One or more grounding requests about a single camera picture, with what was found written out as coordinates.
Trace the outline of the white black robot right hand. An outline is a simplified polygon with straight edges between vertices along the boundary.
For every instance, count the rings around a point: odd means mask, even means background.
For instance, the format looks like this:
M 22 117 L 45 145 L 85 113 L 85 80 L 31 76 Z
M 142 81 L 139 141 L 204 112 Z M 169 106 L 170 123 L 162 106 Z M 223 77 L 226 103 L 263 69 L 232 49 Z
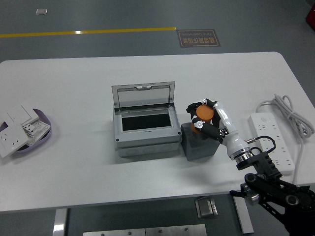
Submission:
M 212 123 L 203 121 L 197 115 L 197 109 L 202 105 L 214 111 Z M 248 143 L 240 138 L 236 126 L 221 103 L 203 99 L 202 101 L 188 105 L 186 111 L 190 114 L 191 122 L 197 131 L 226 146 L 227 155 L 231 160 L 240 163 L 252 157 Z

